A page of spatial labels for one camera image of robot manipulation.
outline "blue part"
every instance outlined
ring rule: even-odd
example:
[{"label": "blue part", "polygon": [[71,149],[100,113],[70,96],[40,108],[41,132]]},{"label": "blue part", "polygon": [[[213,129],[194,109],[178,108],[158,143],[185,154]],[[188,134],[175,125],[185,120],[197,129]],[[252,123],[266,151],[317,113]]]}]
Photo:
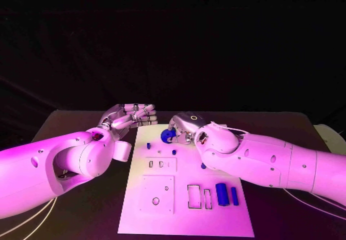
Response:
[{"label": "blue part", "polygon": [[217,193],[217,205],[224,207],[229,205],[229,195],[227,195],[226,184],[217,183],[214,186],[216,186],[216,193]]},{"label": "blue part", "polygon": [[236,188],[233,186],[230,187],[230,192],[232,192],[232,204],[237,206],[239,202],[237,202],[237,196],[236,196]]},{"label": "blue part", "polygon": [[171,144],[171,142],[167,141],[168,138],[172,138],[175,136],[175,129],[172,128],[171,131],[168,129],[164,129],[159,134],[159,139],[165,144]]}]

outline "dark tabletop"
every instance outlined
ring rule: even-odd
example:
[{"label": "dark tabletop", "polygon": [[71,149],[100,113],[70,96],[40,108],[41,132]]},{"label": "dark tabletop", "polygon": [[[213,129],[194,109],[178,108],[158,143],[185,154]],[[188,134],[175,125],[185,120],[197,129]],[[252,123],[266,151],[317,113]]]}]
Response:
[{"label": "dark tabletop", "polygon": [[[96,126],[102,111],[54,111],[33,141],[84,131]],[[177,112],[157,112],[158,123],[167,124]],[[252,134],[266,135],[314,150],[328,151],[308,118],[295,112],[197,112],[207,120]],[[136,130],[131,129],[122,141],[135,143]],[[226,237],[118,234],[122,202],[126,189],[128,162],[112,161],[105,173],[57,197],[50,215],[30,236],[30,240],[208,240]],[[247,213],[256,240],[344,240],[346,221],[299,203],[278,188],[256,186],[240,181]],[[308,193],[291,193],[314,206],[346,217],[346,213]],[[21,223],[41,206],[0,219],[0,234]],[[1,239],[21,240],[46,216],[48,208]]]}]

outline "dark background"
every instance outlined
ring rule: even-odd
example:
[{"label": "dark background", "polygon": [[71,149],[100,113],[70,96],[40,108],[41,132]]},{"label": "dark background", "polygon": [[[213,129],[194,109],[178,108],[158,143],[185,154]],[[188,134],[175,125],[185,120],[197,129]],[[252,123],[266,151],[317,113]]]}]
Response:
[{"label": "dark background", "polygon": [[116,103],[301,112],[341,132],[343,2],[1,1],[0,147],[30,142],[54,109]]}]

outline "white board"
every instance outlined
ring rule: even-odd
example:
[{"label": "white board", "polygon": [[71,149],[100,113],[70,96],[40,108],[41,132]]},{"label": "white board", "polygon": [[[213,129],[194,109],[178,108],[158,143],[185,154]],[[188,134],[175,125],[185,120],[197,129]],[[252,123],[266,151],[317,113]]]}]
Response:
[{"label": "white board", "polygon": [[[136,130],[118,233],[253,237],[240,180],[221,171],[201,169],[201,160],[193,144],[162,143],[159,135],[165,128],[165,124],[158,124],[139,127]],[[171,161],[171,158],[175,159],[175,171],[164,168],[148,169],[149,159]],[[172,188],[172,212],[165,211],[168,209],[165,206],[155,212],[158,208],[154,207],[159,203],[154,206],[155,195],[152,192],[142,192],[142,188],[148,186],[142,185],[144,176],[172,177],[172,186],[168,187],[168,190]],[[214,187],[217,183],[226,184],[229,206],[217,205]],[[162,191],[162,185],[167,184],[165,182],[149,184],[152,189],[159,189],[158,195],[164,194],[158,191]],[[187,185],[198,185],[201,208],[188,208]],[[236,188],[237,206],[232,204],[230,187]],[[211,209],[206,209],[204,189],[208,190]],[[167,203],[168,197],[161,196],[161,198]],[[142,206],[146,206],[144,212],[139,210]]]}]

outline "white robotic arm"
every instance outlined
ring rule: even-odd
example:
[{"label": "white robotic arm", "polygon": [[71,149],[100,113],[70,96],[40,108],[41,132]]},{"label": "white robotic arm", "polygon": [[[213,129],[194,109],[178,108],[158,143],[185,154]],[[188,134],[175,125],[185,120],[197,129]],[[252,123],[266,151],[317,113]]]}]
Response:
[{"label": "white robotic arm", "polygon": [[203,165],[269,188],[296,189],[346,205],[346,156],[269,136],[206,124],[191,112],[172,116],[165,143],[194,143]]},{"label": "white robotic arm", "polygon": [[[86,131],[0,152],[0,219],[30,210],[99,176],[110,160],[128,160],[129,128],[157,124],[154,106],[118,104]],[[66,171],[57,176],[53,164]]]}]

